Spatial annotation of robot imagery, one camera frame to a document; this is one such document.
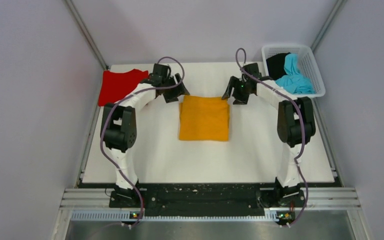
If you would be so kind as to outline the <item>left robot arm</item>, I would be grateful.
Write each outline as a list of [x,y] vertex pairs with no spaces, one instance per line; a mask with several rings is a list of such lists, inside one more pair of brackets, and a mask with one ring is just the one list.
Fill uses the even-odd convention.
[[185,69],[172,73],[168,65],[156,63],[152,72],[124,98],[107,103],[102,111],[100,148],[116,171],[114,193],[129,207],[140,202],[139,179],[133,167],[131,148],[138,138],[136,114],[159,96],[167,103],[188,95],[183,81]]

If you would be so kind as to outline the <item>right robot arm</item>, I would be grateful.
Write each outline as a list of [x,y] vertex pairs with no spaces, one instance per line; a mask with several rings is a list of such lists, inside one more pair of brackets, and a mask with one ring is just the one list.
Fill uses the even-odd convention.
[[276,131],[282,142],[282,156],[273,200],[279,206],[287,206],[300,194],[301,182],[305,182],[300,168],[301,157],[316,133],[312,100],[293,96],[271,77],[262,76],[257,63],[244,65],[240,70],[240,77],[230,77],[221,98],[233,97],[233,104],[246,105],[249,96],[256,95],[277,110]]

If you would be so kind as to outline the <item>yellow t-shirt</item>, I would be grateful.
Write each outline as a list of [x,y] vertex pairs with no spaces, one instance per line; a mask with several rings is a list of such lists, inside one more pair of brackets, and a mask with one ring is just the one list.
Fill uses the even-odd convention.
[[186,95],[179,104],[180,141],[229,140],[230,105],[221,97]]

